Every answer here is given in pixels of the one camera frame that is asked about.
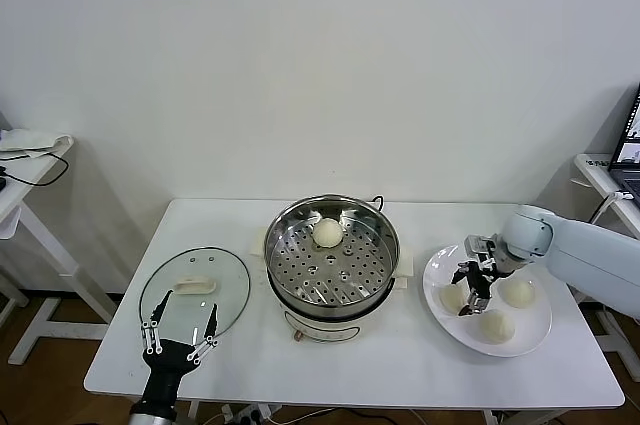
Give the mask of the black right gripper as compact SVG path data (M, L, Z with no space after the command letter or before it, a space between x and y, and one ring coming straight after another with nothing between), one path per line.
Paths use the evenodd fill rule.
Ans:
M451 283L458 284L463 279L467 281L471 294L467 302L458 312L459 316L470 316L483 313L491 298L490 288L496 279L493 265L480 266L474 261L460 262L453 274Z

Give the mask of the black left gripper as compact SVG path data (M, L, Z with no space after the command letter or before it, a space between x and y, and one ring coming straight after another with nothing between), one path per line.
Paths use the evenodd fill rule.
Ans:
M163 339L162 320L171 290L144 292L139 300L140 335L143 360L150 375L142 395L144 402L174 405L182 378L194 371L206 355L218 345L218 305L213 304L204 336L195 346Z

